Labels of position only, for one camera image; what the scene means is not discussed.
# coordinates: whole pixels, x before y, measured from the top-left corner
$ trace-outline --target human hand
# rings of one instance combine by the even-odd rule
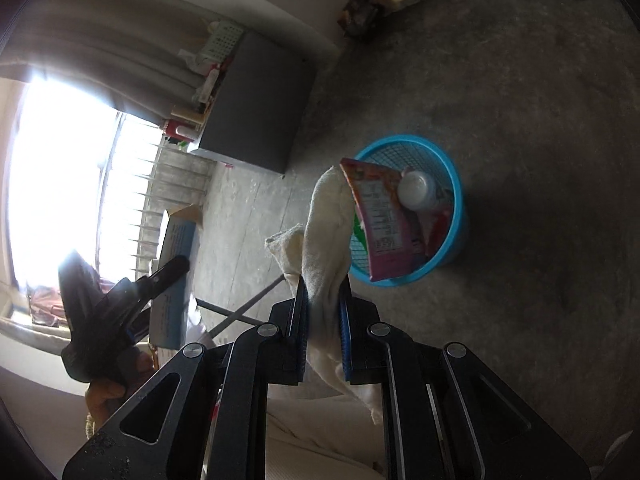
[[[92,381],[84,393],[84,402],[89,409],[89,413],[94,419],[94,428],[100,428],[111,416],[107,407],[107,400],[121,399],[127,394],[127,398],[132,396],[149,378],[155,373],[154,362],[149,354],[140,352],[136,360],[136,370],[138,377],[133,384],[126,389],[122,384],[115,383],[108,379],[97,379]]]

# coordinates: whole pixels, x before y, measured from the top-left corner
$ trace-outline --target screw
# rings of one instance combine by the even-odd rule
[[[385,335],[389,335],[389,333],[391,332],[391,327],[386,323],[374,323],[369,328],[369,331],[373,335],[384,337]]]
[[[460,343],[451,343],[447,346],[447,354],[460,359],[466,355],[466,347]]]
[[[271,337],[272,335],[276,335],[278,333],[278,327],[273,323],[265,323],[264,325],[260,325],[258,327],[258,335],[262,337]]]
[[[185,357],[194,358],[202,354],[202,345],[200,343],[189,343],[182,349]]]

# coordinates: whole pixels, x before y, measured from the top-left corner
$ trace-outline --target mesh basket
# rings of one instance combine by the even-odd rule
[[[244,30],[235,23],[221,21],[200,51],[204,57],[216,63],[223,63],[231,54]]]
[[[462,250],[468,234],[468,220],[462,197],[462,186],[456,169],[449,157],[435,144],[416,136],[393,136],[377,140],[362,150],[357,160],[373,162],[402,171],[411,167],[429,173],[443,189],[452,192],[454,206],[449,233],[438,252],[423,266],[411,274],[372,282],[369,279],[369,258],[360,241],[351,235],[351,273],[363,282],[377,286],[396,286],[410,283],[433,270],[449,263]]]

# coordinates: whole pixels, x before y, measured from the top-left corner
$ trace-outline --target rag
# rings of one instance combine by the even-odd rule
[[[381,424],[382,395],[376,384],[354,386],[344,379],[340,345],[338,290],[349,272],[349,243],[353,231],[354,202],[340,168],[323,174],[311,197],[306,226],[297,224],[265,240],[292,293],[305,280],[309,300],[306,360],[335,390],[360,400]]]

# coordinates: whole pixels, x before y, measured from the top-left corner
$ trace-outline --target black metal bracket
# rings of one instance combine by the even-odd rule
[[[307,303],[300,280],[295,298],[234,343],[185,346],[68,462],[63,480],[197,480],[204,462],[207,480],[263,479],[267,387],[302,380]],[[464,345],[415,343],[354,298],[348,280],[337,308],[346,377],[382,388],[389,480],[590,478]]]

